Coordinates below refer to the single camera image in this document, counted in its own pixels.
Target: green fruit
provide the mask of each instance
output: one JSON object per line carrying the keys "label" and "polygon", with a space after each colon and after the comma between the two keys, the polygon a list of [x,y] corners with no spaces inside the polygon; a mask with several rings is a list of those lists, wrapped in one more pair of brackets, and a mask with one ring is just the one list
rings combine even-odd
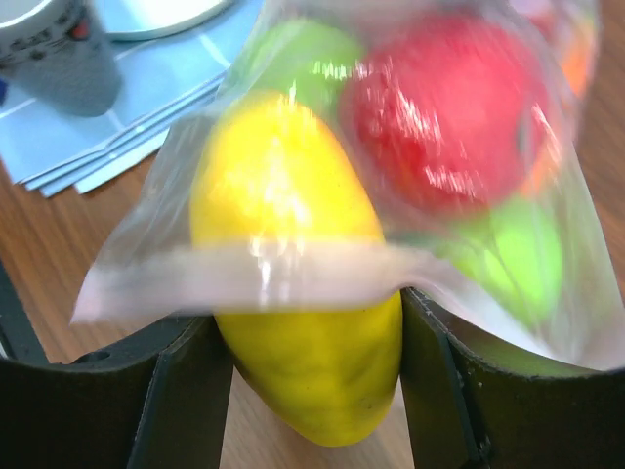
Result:
{"label": "green fruit", "polygon": [[513,201],[458,227],[467,243],[439,253],[527,326],[547,320],[563,287],[563,248],[555,221]]}
{"label": "green fruit", "polygon": [[280,23],[245,46],[229,83],[274,90],[324,116],[334,111],[364,49],[343,31],[297,19]]}

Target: blue paper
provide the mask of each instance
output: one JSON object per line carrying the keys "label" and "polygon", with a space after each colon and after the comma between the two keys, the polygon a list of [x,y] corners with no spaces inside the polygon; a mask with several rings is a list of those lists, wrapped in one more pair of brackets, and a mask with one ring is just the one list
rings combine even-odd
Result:
{"label": "blue paper", "polygon": [[123,156],[116,158],[103,168],[94,171],[89,176],[75,183],[74,188],[78,193],[86,193],[116,178],[123,172],[128,171],[141,163],[146,158],[146,155],[152,154],[160,149],[165,142],[168,132],[169,130],[165,130],[155,135],[135,149],[131,149]]}
{"label": "blue paper", "polygon": [[[74,172],[68,178],[73,184],[75,176],[82,179],[102,168],[103,161],[123,156],[107,152],[107,144],[147,114],[166,112],[180,96],[223,73],[240,51],[262,4],[243,0],[195,29],[145,43],[113,44],[125,82],[113,108],[100,117],[60,114],[11,86],[0,108],[0,155],[11,181],[36,189]],[[104,154],[95,157],[94,149]]]}
{"label": "blue paper", "polygon": [[125,155],[128,151],[135,150],[139,145],[142,145],[144,142],[154,138],[154,136],[169,129],[172,123],[183,115],[198,110],[210,103],[217,91],[219,83],[221,83],[221,80],[211,80],[203,87],[198,88],[194,93],[186,95],[182,100],[171,106],[167,112],[163,112],[158,118],[152,118],[151,125],[136,127],[135,130],[137,130],[137,132],[133,133],[133,138],[120,139],[118,145],[110,146],[109,151],[100,152],[99,154],[101,156],[99,158],[94,158],[80,168],[61,175],[54,181],[46,183],[40,188],[41,193],[46,197],[50,197],[68,188],[72,184],[110,164],[120,156]]}

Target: clear plastic bag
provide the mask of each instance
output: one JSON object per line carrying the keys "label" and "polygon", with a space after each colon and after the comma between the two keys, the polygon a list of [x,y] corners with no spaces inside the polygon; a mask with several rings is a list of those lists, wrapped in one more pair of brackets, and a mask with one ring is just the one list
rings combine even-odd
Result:
{"label": "clear plastic bag", "polygon": [[170,130],[73,320],[215,313],[265,402],[329,446],[393,399],[404,287],[535,353],[622,366],[549,44],[497,1],[268,1],[216,101]]}
{"label": "clear plastic bag", "polygon": [[601,39],[600,5],[596,0],[509,0],[517,13],[534,24],[561,67],[568,90],[562,96],[570,114],[573,137],[584,99],[595,76]]}

